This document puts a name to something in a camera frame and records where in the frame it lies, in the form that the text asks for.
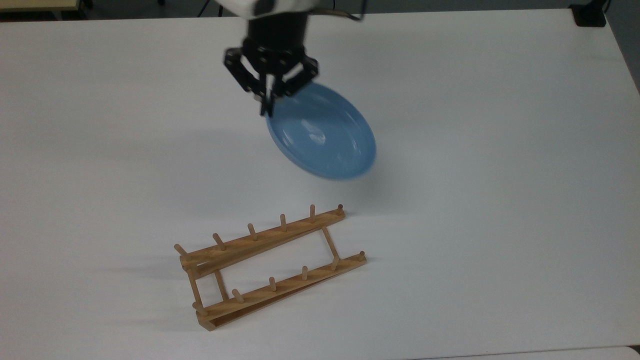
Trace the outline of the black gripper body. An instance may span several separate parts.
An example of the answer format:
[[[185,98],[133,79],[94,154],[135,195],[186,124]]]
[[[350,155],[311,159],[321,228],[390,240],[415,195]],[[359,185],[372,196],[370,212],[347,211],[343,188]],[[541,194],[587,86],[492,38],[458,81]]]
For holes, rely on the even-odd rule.
[[[260,76],[285,75],[308,59],[308,13],[278,13],[247,21],[243,57]]]

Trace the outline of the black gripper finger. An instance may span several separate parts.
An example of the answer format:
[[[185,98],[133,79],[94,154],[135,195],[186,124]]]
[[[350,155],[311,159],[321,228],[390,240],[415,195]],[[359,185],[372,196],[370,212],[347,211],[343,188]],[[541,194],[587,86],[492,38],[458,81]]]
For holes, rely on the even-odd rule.
[[[292,97],[302,88],[310,84],[319,74],[319,64],[315,58],[308,55],[300,61],[301,70],[298,71],[288,80],[283,80],[283,75],[274,75],[273,82],[270,87],[269,96],[267,97],[267,115],[274,114],[275,103],[277,100],[285,97]]]
[[[243,53],[241,48],[227,48],[224,52],[222,63],[243,91],[258,97],[260,102],[260,115],[267,116],[269,114],[269,101],[267,97],[268,91],[266,89],[266,75],[253,76],[243,64],[242,58]]]

